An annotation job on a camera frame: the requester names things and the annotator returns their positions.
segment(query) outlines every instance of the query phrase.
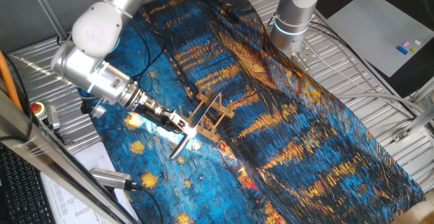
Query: cable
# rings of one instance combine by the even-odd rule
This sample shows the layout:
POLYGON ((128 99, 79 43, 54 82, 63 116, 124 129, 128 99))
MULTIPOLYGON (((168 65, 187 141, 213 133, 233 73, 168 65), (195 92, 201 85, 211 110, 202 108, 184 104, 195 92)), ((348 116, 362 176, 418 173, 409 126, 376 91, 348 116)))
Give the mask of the cable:
POLYGON ((392 95, 392 94, 383 94, 379 92, 373 92, 373 93, 365 93, 365 94, 334 94, 336 98, 339 99, 348 99, 348 98, 365 98, 365 97, 382 97, 382 98, 388 98, 392 100, 396 100, 399 102, 402 102, 413 109, 416 109, 419 113, 423 113, 424 111, 416 104, 405 100, 403 98, 400 98, 398 96, 392 95))
POLYGON ((149 195, 149 197, 152 199, 152 201, 154 201, 155 206, 157 207, 158 213, 160 214, 160 220, 161 220, 161 224, 163 224, 163 214, 161 213, 161 209, 160 209, 160 205, 158 205, 156 199, 154 198, 154 196, 149 193, 148 190, 146 190, 143 186, 139 186, 139 185, 132 185, 132 189, 135 190, 142 190, 143 192, 145 192, 147 195, 149 195))
POLYGON ((8 55, 5 55, 3 51, 0 52, 3 55, 3 57, 6 57, 6 60, 11 64, 12 68, 14 69, 18 81, 20 82, 22 93, 24 94, 24 101, 26 103, 25 107, 27 109, 27 116, 28 116, 28 129, 26 133, 26 139, 28 140, 30 138, 30 134, 32 133, 32 129, 33 129, 33 112, 31 109, 30 99, 28 98, 26 88, 24 87, 24 82, 22 82, 21 75, 19 74, 16 65, 12 62, 12 60, 9 58, 8 55))
POLYGON ((18 93, 16 91, 16 86, 14 82, 14 78, 12 78, 11 71, 9 70, 9 67, 7 66, 5 56, 3 55, 3 52, 0 54, 0 71, 3 76, 3 79, 5 80, 7 91, 9 93, 9 97, 11 98, 12 102, 21 110, 21 102, 18 98, 18 93))
POLYGON ((137 35, 138 35, 139 38, 142 40, 143 45, 144 45, 145 48, 146 48, 146 54, 145 54, 145 57, 144 57, 144 68, 143 68, 143 71, 140 72, 139 74, 137 74, 137 75, 134 76, 134 77, 139 77, 141 74, 144 73, 145 68, 147 68, 148 65, 149 65, 149 63, 151 62, 151 52, 149 51, 148 43, 146 42, 146 40, 145 40, 144 37, 142 36, 142 33, 140 33, 140 31, 138 30, 136 24, 134 24, 132 21, 130 21, 130 25, 131 25, 132 28, 137 32, 137 35))
MULTIPOLYGON (((334 39, 336 39, 336 40, 338 40, 339 42, 341 42, 341 44, 343 44, 343 46, 345 46, 347 49, 348 49, 348 51, 350 51, 350 53, 352 53, 364 66, 365 66, 365 68, 390 92, 390 93, 392 93, 392 91, 390 90, 390 89, 388 89, 388 87, 386 86, 386 85, 384 85, 383 84, 383 82, 381 81, 381 79, 380 78, 378 78, 378 76, 372 71, 372 69, 365 63, 365 61, 360 57, 360 55, 359 54, 357 54, 357 52, 346 42, 346 41, 344 41, 336 32, 334 32, 330 27, 328 27, 328 26, 326 26, 326 25, 324 25, 324 24, 321 24, 321 23, 318 23, 318 22, 311 22, 312 24, 318 24, 318 25, 320 25, 320 26, 322 26, 322 27, 324 27, 324 28, 326 28, 328 31, 330 31, 330 32, 333 32, 335 35, 336 35, 336 37, 334 37, 333 35, 331 35, 331 34, 329 34, 329 33, 327 33, 327 32, 325 32, 325 31, 323 31, 323 30, 321 30, 321 29, 318 29, 318 28, 315 28, 315 27, 313 27, 313 26, 311 26, 311 28, 313 28, 313 29, 317 29, 317 30, 319 30, 319 31, 321 31, 322 33, 325 33, 326 35, 328 35, 329 37, 332 37, 332 38, 334 38, 334 39)), ((394 107, 394 108, 396 108, 396 109, 398 109, 396 106, 394 106, 394 105, 392 105, 390 102, 388 102, 388 101, 385 101, 385 102, 387 102, 387 103, 389 103, 392 107, 394 107)), ((404 108, 406 108, 407 110, 408 110, 408 112, 409 113, 411 113, 412 114, 412 116, 413 117, 416 117, 416 115, 411 111, 411 110, 409 110, 407 107, 406 107, 406 105, 405 104, 401 104, 402 106, 404 106, 404 108)))
POLYGON ((433 21, 434 23, 434 16, 433 13, 431 12, 430 8, 429 8, 429 4, 428 4, 428 0, 423 0, 423 5, 425 6, 425 9, 428 13, 429 18, 433 21))
MULTIPOLYGON (((318 24, 318 25, 320 25, 320 26, 324 26, 324 27, 326 27, 325 25, 323 25, 323 24, 320 24, 320 23, 317 23, 317 22, 311 22, 311 23, 313 23, 313 24, 318 24)), ((333 36, 333 35, 331 35, 331 34, 329 34, 329 33, 327 33, 327 32, 325 32, 325 31, 323 31, 323 30, 321 30, 321 29, 319 29, 319 28, 316 28, 316 27, 314 27, 314 26, 309 26, 309 28, 311 28, 311 29, 315 29, 315 30, 318 30, 319 32, 321 32, 321 33, 323 33, 323 34, 326 34, 328 37, 332 37, 333 39, 335 39, 335 40, 337 40, 338 42, 340 42, 341 44, 343 44, 344 45, 344 43, 346 44, 346 42, 344 41, 344 40, 342 40, 340 37, 339 37, 339 35, 337 34, 337 33, 335 33, 333 30, 331 30, 333 33, 335 33, 336 34, 336 36, 337 37, 335 37, 335 36, 333 36)), ((354 66, 354 68, 359 72, 359 73, 361 73, 361 71, 359 70, 359 68, 357 68, 357 65, 355 65, 355 63, 353 63, 353 61, 351 60, 351 58, 349 57, 349 55, 344 51, 344 49, 343 48, 341 48, 341 46, 339 45, 339 43, 334 43, 338 48, 339 48, 339 50, 348 58, 348 61, 354 66)), ((366 83, 375 91, 375 92, 377 92, 377 90, 374 88, 374 86, 372 86, 371 85, 371 83, 369 83, 368 82, 368 80, 366 79, 366 77, 364 76, 364 75, 362 75, 362 78, 366 81, 366 83)))
MULTIPOLYGON (((364 88, 363 86, 361 86, 361 85, 359 85, 358 83, 356 83, 355 81, 353 81, 350 77, 347 77, 346 75, 344 75, 342 72, 340 72, 340 71, 338 71, 337 69, 335 69, 334 67, 332 67, 331 65, 329 65, 305 40, 303 40, 303 42, 304 42, 304 44, 307 46, 307 47, 309 47, 311 50, 312 50, 312 52, 325 64, 325 65, 327 65, 329 68, 331 68, 331 69, 333 69, 334 71, 336 71, 337 73, 339 73, 339 74, 341 74, 343 77, 345 77, 346 79, 348 79, 351 83, 353 83, 353 84, 355 84, 356 86, 358 86, 358 87, 360 87, 361 89, 363 89, 363 90, 365 90, 366 92, 368 92, 369 94, 376 94, 376 93, 371 93, 368 89, 366 89, 366 88, 364 88)), ((392 103, 390 103, 389 101, 386 101, 386 100, 384 100, 384 99, 382 99, 382 98, 379 98, 379 99, 381 99, 382 101, 384 101, 385 103, 387 103, 387 104, 389 104, 389 105, 391 105, 392 107, 394 107, 395 109, 397 109, 398 111, 401 111, 403 114, 405 114, 400 108, 398 108, 398 107, 396 107, 395 105, 393 105, 392 103)))
MULTIPOLYGON (((149 57, 149 60, 150 60, 151 59, 151 52, 149 51, 149 47, 148 47, 146 41, 144 40, 143 36, 139 32, 137 26, 133 22, 130 22, 130 23, 133 26, 134 30, 138 33, 138 35, 141 38, 141 40, 143 41, 143 44, 146 46, 146 49, 148 50, 148 54, 149 54, 148 57, 149 57)), ((139 85, 140 88, 141 88, 141 81, 142 81, 143 75, 148 71, 148 69, 160 58, 160 56, 167 49, 167 40, 165 39, 165 37, 161 33, 158 33, 157 31, 150 31, 150 32, 152 32, 152 33, 154 33, 154 34, 156 34, 156 35, 158 35, 158 36, 160 36, 160 37, 163 38, 163 40, 164 40, 164 47, 160 51, 160 53, 158 53, 158 55, 152 61, 148 62, 145 65, 145 68, 143 69, 143 71, 141 71, 139 74, 133 76, 133 79, 135 79, 138 82, 138 85, 139 85)))

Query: yellow star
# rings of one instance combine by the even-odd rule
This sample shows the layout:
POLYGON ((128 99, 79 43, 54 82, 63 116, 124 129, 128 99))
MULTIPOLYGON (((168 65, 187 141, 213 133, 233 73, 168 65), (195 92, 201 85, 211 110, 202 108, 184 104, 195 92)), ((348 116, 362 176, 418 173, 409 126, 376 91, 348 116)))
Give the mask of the yellow star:
POLYGON ((154 176, 150 172, 145 172, 140 179, 142 180, 142 185, 144 185, 146 188, 153 188, 158 183, 158 176, 154 176))
POLYGON ((130 145, 130 150, 131 150, 131 152, 137 153, 137 154, 143 153, 144 145, 142 142, 136 141, 130 145))

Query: metal frame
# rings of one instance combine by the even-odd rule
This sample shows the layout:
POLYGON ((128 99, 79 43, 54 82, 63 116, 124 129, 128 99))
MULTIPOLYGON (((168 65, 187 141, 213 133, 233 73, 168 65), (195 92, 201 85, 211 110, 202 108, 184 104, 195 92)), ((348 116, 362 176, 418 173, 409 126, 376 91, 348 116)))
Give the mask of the metal frame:
POLYGON ((39 5, 42 7, 42 10, 45 12, 45 15, 47 15, 48 20, 53 25, 53 28, 57 32, 57 35, 61 38, 61 40, 66 40, 66 38, 68 37, 66 31, 63 29, 59 18, 57 17, 48 0, 38 0, 38 2, 39 5))
MULTIPOLYGON (((24 138, 28 117, 3 92, 0 92, 0 106, 0 136, 24 138)), ((73 156, 67 155, 66 149, 61 148, 60 142, 44 125, 39 128, 33 124, 30 138, 26 143, 9 140, 3 144, 111 223, 137 223, 73 156)))

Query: robotic arm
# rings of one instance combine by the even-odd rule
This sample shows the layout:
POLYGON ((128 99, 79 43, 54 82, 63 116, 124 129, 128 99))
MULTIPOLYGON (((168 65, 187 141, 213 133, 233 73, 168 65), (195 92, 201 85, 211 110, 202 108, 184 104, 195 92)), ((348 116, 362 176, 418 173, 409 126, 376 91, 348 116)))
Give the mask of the robotic arm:
POLYGON ((194 137, 195 130, 175 111, 170 111, 145 92, 131 77, 104 61, 119 35, 144 0, 94 0, 74 23, 73 41, 67 40, 52 59, 53 70, 110 105, 119 104, 167 131, 184 138, 170 155, 174 160, 194 137))

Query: paper sheet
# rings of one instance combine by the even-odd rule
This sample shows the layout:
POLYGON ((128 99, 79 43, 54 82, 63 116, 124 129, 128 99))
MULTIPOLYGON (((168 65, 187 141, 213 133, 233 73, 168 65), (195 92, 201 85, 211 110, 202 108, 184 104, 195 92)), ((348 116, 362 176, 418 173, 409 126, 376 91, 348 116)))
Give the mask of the paper sheet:
MULTIPOLYGON (((74 156, 88 170, 95 167, 107 170, 115 170, 115 167, 110 161, 104 144, 101 142, 76 153, 74 156)), ((57 184, 55 181, 51 180, 51 178, 46 176, 44 173, 41 173, 41 178, 56 223, 110 223, 106 219, 102 218, 98 213, 94 212, 89 206, 78 200, 74 195, 59 186, 59 184, 57 184)), ((125 192, 121 189, 116 189, 115 194, 119 203, 136 220, 138 220, 136 213, 134 212, 130 202, 127 199, 127 196, 125 195, 125 192)))

